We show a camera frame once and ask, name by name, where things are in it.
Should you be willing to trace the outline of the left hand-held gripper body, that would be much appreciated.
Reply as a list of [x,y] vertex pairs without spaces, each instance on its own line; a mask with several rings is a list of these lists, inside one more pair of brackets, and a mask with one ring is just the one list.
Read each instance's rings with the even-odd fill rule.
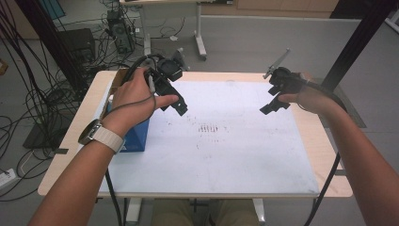
[[151,92],[157,93],[159,96],[178,95],[179,92],[171,86],[171,82],[175,82],[183,76],[183,71],[188,70],[188,66],[184,61],[184,49],[177,49],[172,57],[164,57],[159,54],[146,55],[146,59],[153,61],[154,67],[149,67],[144,72],[144,77]]

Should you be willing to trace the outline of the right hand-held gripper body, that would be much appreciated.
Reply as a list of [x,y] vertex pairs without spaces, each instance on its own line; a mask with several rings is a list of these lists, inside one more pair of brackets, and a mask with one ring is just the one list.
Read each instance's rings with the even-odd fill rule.
[[278,100],[281,94],[294,94],[298,93],[302,89],[304,76],[301,73],[292,73],[287,68],[281,67],[281,62],[291,52],[290,48],[286,49],[286,52],[277,59],[272,65],[268,67],[266,74],[263,76],[264,79],[268,78],[272,88],[268,91],[274,99],[271,102],[279,103],[279,109],[287,109],[290,104],[284,103]]

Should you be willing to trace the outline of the blue cardboard box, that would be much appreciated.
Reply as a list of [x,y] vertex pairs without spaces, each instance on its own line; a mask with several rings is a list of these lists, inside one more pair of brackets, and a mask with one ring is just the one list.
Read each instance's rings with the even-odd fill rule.
[[[127,74],[126,69],[118,70],[113,81],[110,83],[110,88],[105,96],[105,102],[103,103],[102,115],[105,116],[106,106],[108,97],[116,91],[116,89],[121,85],[122,79]],[[133,152],[144,152],[147,141],[147,134],[149,130],[149,120],[143,121],[140,124],[132,127],[124,137],[124,145],[122,146],[121,153],[133,153]]]

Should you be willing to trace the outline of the person's right hand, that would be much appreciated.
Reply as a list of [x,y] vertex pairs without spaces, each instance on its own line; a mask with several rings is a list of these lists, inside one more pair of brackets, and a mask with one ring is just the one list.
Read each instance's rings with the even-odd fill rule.
[[281,94],[278,98],[284,103],[296,103],[311,113],[322,116],[332,115],[341,110],[340,106],[321,91],[305,87],[299,93]]

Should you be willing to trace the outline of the person's left hand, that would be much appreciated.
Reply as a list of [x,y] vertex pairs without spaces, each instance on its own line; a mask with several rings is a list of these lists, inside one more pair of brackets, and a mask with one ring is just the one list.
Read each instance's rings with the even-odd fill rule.
[[145,81],[145,71],[145,68],[136,69],[133,79],[117,88],[112,110],[102,119],[104,128],[120,137],[124,137],[132,127],[148,119],[157,108],[179,100],[176,95],[154,97]]

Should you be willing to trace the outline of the white desk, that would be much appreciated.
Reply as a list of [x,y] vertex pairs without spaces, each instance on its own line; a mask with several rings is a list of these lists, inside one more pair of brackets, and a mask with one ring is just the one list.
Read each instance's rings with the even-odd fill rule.
[[201,4],[213,0],[119,0],[123,6],[136,7],[140,17],[143,33],[143,52],[149,55],[152,51],[152,38],[148,20],[167,18],[195,17],[194,37],[199,50],[199,57],[207,59],[205,45],[201,35]]

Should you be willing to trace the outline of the black computer tower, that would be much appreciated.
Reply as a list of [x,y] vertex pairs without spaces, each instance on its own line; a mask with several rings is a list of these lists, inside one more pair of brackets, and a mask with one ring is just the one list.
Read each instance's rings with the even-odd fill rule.
[[132,53],[134,51],[131,31],[126,25],[122,11],[108,10],[106,17],[109,30],[115,38],[116,48],[119,54]]

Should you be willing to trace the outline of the wooden cabinet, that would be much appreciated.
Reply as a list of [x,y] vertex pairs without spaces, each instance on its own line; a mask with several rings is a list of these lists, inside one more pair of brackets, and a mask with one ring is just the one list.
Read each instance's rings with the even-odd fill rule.
[[203,15],[329,18],[340,0],[232,0],[203,4]]

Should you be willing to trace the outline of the black stand pole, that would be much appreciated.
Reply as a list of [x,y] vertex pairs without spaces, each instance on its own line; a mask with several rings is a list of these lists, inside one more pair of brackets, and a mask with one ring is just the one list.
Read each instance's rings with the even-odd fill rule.
[[53,20],[41,5],[40,0],[14,1],[64,73],[72,89],[78,93],[87,91],[87,82],[78,70],[77,64],[72,60],[72,56],[58,35]]
[[337,88],[360,53],[398,2],[399,0],[376,0],[372,4],[370,10],[360,21],[358,27],[323,80],[322,86],[324,88],[329,90]]

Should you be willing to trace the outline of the black equipment box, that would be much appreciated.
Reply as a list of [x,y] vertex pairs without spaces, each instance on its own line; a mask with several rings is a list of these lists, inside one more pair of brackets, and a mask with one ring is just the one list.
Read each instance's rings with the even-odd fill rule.
[[95,40],[89,28],[59,31],[67,50],[79,62],[92,62],[95,58]]

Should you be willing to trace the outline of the person's khaki trousers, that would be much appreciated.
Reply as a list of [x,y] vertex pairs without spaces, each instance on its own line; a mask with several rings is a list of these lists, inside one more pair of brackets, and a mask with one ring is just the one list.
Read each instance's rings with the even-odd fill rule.
[[[210,200],[206,226],[259,226],[252,199]],[[156,199],[151,226],[194,226],[190,201]]]

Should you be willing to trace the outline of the teal panel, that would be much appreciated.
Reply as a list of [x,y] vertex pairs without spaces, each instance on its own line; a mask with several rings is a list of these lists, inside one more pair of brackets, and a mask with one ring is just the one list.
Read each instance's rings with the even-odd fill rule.
[[65,15],[65,11],[58,0],[40,0],[40,4],[51,19],[58,19]]

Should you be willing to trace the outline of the white power strip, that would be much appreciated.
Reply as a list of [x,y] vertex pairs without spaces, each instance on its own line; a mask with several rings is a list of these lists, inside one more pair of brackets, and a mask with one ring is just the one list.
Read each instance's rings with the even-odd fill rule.
[[10,185],[17,179],[14,169],[8,169],[0,174],[0,189]]

